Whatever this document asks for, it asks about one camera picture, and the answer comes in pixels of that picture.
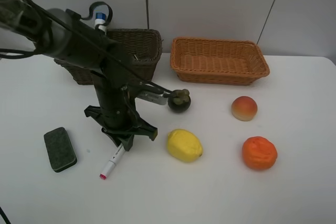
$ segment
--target marker pen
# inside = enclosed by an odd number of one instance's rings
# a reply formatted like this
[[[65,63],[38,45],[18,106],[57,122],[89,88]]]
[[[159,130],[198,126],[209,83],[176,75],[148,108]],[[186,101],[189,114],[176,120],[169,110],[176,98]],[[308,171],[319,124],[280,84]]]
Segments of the marker pen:
[[[110,175],[111,171],[115,168],[116,164],[119,162],[119,160],[121,159],[121,157],[124,153],[125,153],[125,148],[122,144],[120,144],[116,153],[107,162],[103,171],[101,172],[101,174],[100,174],[101,179],[105,180]]]

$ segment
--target dark brown wicker basket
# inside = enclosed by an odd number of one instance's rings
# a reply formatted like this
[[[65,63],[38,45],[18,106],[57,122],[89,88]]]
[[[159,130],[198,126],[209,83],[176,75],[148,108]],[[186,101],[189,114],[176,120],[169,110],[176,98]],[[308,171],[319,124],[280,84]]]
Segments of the dark brown wicker basket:
[[[162,53],[162,41],[160,33],[151,29],[112,29],[107,36],[125,45],[127,53],[136,55],[132,69],[151,81],[155,67]],[[66,62],[55,60],[55,62],[67,69],[79,85],[92,85],[90,70],[73,66]],[[137,80],[130,74],[131,80]]]

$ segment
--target orange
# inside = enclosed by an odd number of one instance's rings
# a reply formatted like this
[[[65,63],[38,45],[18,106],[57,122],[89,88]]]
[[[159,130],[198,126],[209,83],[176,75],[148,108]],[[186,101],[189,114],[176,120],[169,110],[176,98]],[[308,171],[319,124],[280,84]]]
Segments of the orange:
[[[278,157],[273,143],[261,136],[250,137],[246,140],[242,154],[245,164],[255,170],[270,169]]]

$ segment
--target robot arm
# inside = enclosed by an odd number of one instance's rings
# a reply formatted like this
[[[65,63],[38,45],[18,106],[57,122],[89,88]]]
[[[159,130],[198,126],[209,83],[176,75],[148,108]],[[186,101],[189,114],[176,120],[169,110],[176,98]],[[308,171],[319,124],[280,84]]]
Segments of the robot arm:
[[[88,18],[92,17],[93,8],[97,4],[104,3],[94,3]],[[110,7],[109,10],[108,21],[112,18]],[[79,14],[71,10],[44,10],[31,0],[0,0],[1,26],[27,37],[36,47],[33,52],[0,49],[0,52],[21,54],[0,57],[19,59],[44,54],[90,69],[100,107],[88,106],[85,115],[99,123],[102,132],[116,146],[122,143],[126,151],[132,147],[135,135],[146,135],[154,140],[157,128],[140,117],[135,108],[135,99],[161,105],[165,105],[168,100],[174,111],[183,112],[191,103],[189,92],[170,91],[146,80],[131,83],[129,72],[142,79],[131,70],[133,56],[127,54],[123,44],[109,39],[99,29],[87,26],[81,19]]]

